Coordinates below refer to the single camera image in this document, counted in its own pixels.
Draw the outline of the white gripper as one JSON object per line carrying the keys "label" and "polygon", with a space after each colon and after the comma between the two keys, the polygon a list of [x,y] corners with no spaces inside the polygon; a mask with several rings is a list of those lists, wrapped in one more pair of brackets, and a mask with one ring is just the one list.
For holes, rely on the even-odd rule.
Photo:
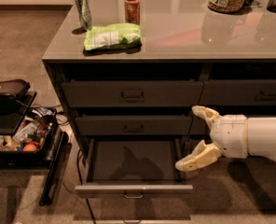
{"label": "white gripper", "polygon": [[191,172],[216,162],[221,153],[227,158],[245,159],[248,156],[245,138],[247,118],[244,115],[221,115],[206,106],[194,105],[192,112],[203,119],[211,128],[212,143],[201,140],[193,151],[179,160],[175,168],[181,172]]}

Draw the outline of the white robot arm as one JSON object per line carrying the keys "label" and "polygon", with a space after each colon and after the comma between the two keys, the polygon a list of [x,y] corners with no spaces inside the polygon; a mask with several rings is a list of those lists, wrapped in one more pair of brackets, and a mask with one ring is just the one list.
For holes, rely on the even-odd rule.
{"label": "white robot arm", "polygon": [[201,140],[175,164],[177,170],[191,172],[216,162],[221,156],[237,159],[259,156],[276,162],[276,117],[221,116],[200,105],[194,105],[192,112],[206,122],[212,143]]}

